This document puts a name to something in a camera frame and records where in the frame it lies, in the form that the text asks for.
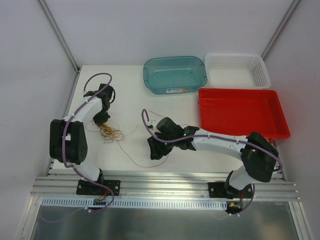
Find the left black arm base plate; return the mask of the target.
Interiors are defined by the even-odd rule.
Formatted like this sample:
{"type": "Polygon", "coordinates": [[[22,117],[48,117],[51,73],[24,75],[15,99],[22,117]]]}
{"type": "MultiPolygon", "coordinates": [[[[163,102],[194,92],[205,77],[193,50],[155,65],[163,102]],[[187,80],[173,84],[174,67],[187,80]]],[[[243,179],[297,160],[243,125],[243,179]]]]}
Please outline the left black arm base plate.
{"type": "Polygon", "coordinates": [[[110,196],[111,195],[110,190],[112,190],[115,196],[119,196],[120,189],[121,189],[120,180],[104,180],[103,183],[101,183],[101,185],[108,187],[108,189],[80,179],[77,183],[76,195],[103,196],[107,191],[107,195],[110,196]]]}

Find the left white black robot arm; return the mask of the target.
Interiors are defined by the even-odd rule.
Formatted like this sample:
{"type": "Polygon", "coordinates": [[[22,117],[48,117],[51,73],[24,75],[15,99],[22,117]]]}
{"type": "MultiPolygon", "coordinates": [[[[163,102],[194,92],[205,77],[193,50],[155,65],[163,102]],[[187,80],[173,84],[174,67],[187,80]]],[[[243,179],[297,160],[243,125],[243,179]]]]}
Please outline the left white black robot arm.
{"type": "Polygon", "coordinates": [[[64,119],[54,119],[50,123],[49,155],[62,163],[63,154],[65,154],[66,163],[73,165],[81,175],[90,179],[87,188],[93,194],[101,194],[106,186],[115,196],[118,196],[121,182],[105,180],[102,170],[96,167],[88,157],[85,127],[91,121],[98,127],[102,127],[110,118],[108,110],[116,96],[114,88],[110,85],[101,83],[99,90],[101,92],[75,114],[66,130],[64,129],[71,115],[64,119]]]}

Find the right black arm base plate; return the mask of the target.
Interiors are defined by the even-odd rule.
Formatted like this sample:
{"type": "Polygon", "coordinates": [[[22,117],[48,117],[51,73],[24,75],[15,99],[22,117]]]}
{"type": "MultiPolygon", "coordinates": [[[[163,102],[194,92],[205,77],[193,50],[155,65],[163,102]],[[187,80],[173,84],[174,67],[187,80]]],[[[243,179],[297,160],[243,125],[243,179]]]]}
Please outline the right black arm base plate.
{"type": "Polygon", "coordinates": [[[224,182],[208,182],[208,194],[210,198],[225,199],[250,199],[253,196],[253,188],[251,184],[245,186],[242,190],[238,190],[224,182]]]}

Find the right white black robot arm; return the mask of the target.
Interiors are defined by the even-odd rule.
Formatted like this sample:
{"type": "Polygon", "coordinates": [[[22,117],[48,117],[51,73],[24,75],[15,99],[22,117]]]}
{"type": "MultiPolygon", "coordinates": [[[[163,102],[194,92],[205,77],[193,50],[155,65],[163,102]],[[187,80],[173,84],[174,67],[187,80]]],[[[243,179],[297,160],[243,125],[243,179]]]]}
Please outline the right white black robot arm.
{"type": "Polygon", "coordinates": [[[147,122],[144,126],[150,133],[147,142],[151,160],[167,156],[173,148],[212,151],[240,160],[241,167],[232,170],[222,186],[214,187],[214,194],[221,198],[238,198],[245,187],[268,183],[277,171],[279,153],[257,132],[248,136],[218,134],[197,126],[181,127],[169,117],[161,119],[156,126],[147,122]]]}

